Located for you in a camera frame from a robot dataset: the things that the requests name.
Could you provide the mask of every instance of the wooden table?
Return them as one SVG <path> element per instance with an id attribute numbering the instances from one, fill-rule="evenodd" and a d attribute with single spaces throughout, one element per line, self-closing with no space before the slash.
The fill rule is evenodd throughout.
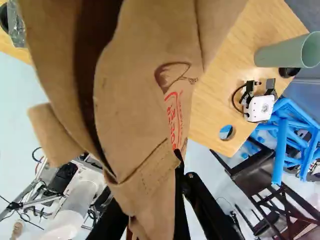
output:
<path id="1" fill-rule="evenodd" d="M 189 137 L 225 156 L 232 157 L 255 129 L 232 105 L 231 95 L 244 81 L 261 81 L 257 89 L 264 93 L 265 81 L 276 78 L 280 96 L 292 79 L 283 79 L 277 68 L 254 64 L 254 52 L 266 45 L 308 33 L 305 26 L 283 0 L 249 0 L 218 50 L 192 99 Z M 239 100 L 241 93 L 235 96 Z M 235 135 L 228 141 L 219 138 L 225 125 Z"/>

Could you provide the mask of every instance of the small white device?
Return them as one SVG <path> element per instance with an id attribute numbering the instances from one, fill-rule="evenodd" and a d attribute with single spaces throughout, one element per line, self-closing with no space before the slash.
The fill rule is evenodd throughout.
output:
<path id="1" fill-rule="evenodd" d="M 271 117 L 274 104 L 274 95 L 254 96 L 251 99 L 248 108 L 243 108 L 243 117 L 249 122 L 267 121 Z"/>
<path id="2" fill-rule="evenodd" d="M 238 87 L 232 94 L 231 100 L 234 108 L 241 114 L 248 122 L 259 123 L 268 121 L 274 109 L 275 101 L 277 100 L 277 92 L 275 90 L 276 79 L 269 78 L 266 80 L 266 92 L 264 95 L 254 95 L 254 86 L 261 85 L 261 82 L 250 80 Z M 243 110 L 235 105 L 236 93 L 245 88 L 239 103 L 243 106 Z"/>

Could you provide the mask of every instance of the black clamp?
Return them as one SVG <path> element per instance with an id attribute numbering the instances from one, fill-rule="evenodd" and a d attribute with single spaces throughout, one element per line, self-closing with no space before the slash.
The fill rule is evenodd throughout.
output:
<path id="1" fill-rule="evenodd" d="M 9 203 L 9 205 L 6 207 L 7 209 L 10 209 L 10 210 L 19 210 L 19 209 L 22 209 L 24 206 L 24 204 L 22 202 L 11 202 Z"/>

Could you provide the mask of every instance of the white plastic tube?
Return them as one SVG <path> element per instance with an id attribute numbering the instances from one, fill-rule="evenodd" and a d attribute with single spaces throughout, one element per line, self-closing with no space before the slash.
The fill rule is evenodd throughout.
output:
<path id="1" fill-rule="evenodd" d="M 80 181 L 71 191 L 41 240 L 69 240 L 74 238 L 84 222 L 98 186 L 89 180 Z"/>

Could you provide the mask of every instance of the brown cardboard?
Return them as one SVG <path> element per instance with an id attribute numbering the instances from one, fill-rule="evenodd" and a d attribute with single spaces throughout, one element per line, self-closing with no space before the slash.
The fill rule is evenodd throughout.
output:
<path id="1" fill-rule="evenodd" d="M 103 157 L 95 128 L 94 74 L 122 1 L 21 0 L 26 40 L 55 115 L 86 151 Z"/>
<path id="2" fill-rule="evenodd" d="M 60 167 L 85 150 L 68 134 L 49 103 L 34 106 L 28 116 L 51 167 Z"/>
<path id="3" fill-rule="evenodd" d="M 108 169 L 140 240 L 173 238 L 173 149 L 185 155 L 194 86 L 245 3 L 20 1 L 54 115 Z"/>

